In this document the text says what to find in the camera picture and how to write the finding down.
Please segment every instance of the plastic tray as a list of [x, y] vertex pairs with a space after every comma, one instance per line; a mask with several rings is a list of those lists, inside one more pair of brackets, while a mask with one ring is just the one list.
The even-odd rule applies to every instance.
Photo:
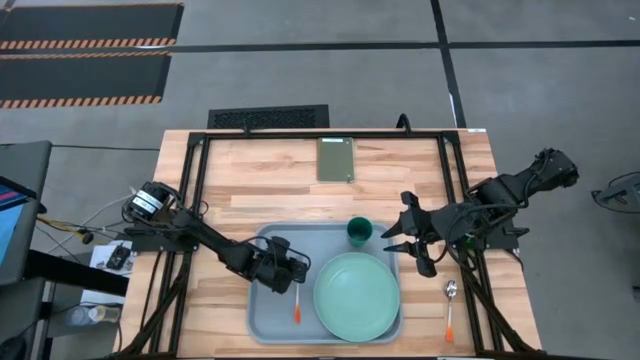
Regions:
[[[251, 283], [247, 313], [249, 333], [263, 344], [352, 344], [333, 335], [322, 325], [313, 304], [313, 287], [324, 264], [345, 252], [363, 252], [376, 257], [389, 266], [398, 285], [401, 285], [395, 253], [383, 251], [386, 246], [393, 245], [392, 239], [380, 237], [386, 230], [380, 224], [373, 224], [369, 241], [355, 248], [347, 240], [347, 223], [274, 223], [261, 228], [258, 235], [276, 235], [289, 240], [291, 248], [311, 258], [312, 266], [305, 283], [300, 285], [300, 324], [293, 320], [295, 283], [282, 295], [271, 292], [256, 281]], [[266, 248], [262, 240], [257, 241], [257, 245]], [[402, 307], [389, 330], [368, 343], [389, 343], [398, 337], [401, 329]]]

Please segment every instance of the green plate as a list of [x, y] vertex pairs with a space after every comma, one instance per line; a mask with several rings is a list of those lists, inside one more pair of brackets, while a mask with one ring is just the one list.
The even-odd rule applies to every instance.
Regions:
[[352, 342], [384, 334], [400, 309], [400, 289], [389, 268], [363, 253], [344, 253], [320, 270], [313, 301], [324, 326]]

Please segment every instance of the green cup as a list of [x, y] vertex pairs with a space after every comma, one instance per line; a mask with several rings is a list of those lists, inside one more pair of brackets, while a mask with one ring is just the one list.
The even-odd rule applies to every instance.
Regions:
[[349, 243], [351, 243], [353, 247], [361, 247], [366, 244], [372, 233], [373, 225], [371, 221], [363, 217], [355, 217], [347, 224]]

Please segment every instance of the concrete floor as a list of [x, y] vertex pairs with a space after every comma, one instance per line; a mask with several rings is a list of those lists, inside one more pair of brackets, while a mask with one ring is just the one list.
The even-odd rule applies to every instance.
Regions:
[[[185, 2], [178, 45], [437, 39], [424, 0]], [[17, 1], [52, 3], [94, 2]], [[450, 41], [640, 39], [637, 1], [441, 3]], [[499, 171], [519, 171], [543, 147], [554, 147], [581, 172], [576, 186], [537, 195], [516, 221], [532, 229], [522, 238], [522, 258], [544, 348], [637, 359], [640, 305], [630, 286], [640, 283], [640, 225], [636, 215], [596, 207], [589, 191], [638, 170], [640, 48], [453, 50], [452, 56], [467, 125], [487, 128]], [[205, 127], [209, 109], [310, 103], [329, 104], [334, 127], [390, 126], [401, 112], [414, 127], [454, 126], [438, 50], [178, 54], [161, 104], [3, 110], [0, 143], [158, 147], [165, 129]], [[151, 179], [156, 157], [54, 149], [44, 202], [52, 216], [82, 221]], [[94, 223], [118, 219], [116, 207]], [[67, 245], [88, 250], [79, 241]], [[33, 247], [53, 244], [36, 232]], [[114, 334], [58, 339], [53, 358], [104, 355]]]

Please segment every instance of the wooden table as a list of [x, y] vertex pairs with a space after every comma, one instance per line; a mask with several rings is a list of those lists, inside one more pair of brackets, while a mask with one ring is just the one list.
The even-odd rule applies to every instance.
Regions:
[[[326, 129], [317, 131], [335, 131]], [[189, 131], [167, 131], [162, 142], [155, 181], [179, 187]], [[471, 185], [496, 175], [496, 167], [485, 132], [460, 131], [462, 150]], [[353, 184], [318, 184], [316, 141], [215, 140], [211, 144], [203, 200], [210, 205], [205, 221], [222, 234], [244, 239], [262, 225], [276, 221], [347, 221], [365, 216], [393, 224], [406, 207], [400, 193], [410, 190], [421, 206], [436, 209], [447, 204], [442, 168], [435, 140], [356, 139]], [[448, 149], [457, 198], [460, 185]], [[194, 188], [197, 159], [190, 177]], [[396, 239], [405, 241], [404, 236]], [[442, 245], [432, 245], [439, 253]], [[507, 320], [531, 346], [540, 346], [529, 296], [520, 265], [502, 251], [485, 253], [495, 302]], [[122, 315], [124, 344], [138, 332], [155, 254], [136, 259]], [[201, 248], [193, 259], [187, 304], [180, 337], [179, 357], [260, 356], [436, 356], [471, 355], [464, 294], [454, 299], [454, 342], [444, 341], [447, 302], [444, 284], [456, 279], [456, 264], [446, 257], [438, 264], [438, 276], [418, 275], [415, 260], [399, 255], [404, 326], [396, 341], [387, 345], [290, 346], [262, 345], [248, 333], [246, 325], [249, 283], [218, 262], [216, 254]], [[176, 261], [177, 272], [180, 260]], [[151, 297], [150, 310], [158, 297], [162, 265]], [[488, 322], [478, 303], [485, 347], [491, 347]], [[168, 346], [173, 309], [165, 318], [160, 349]]]

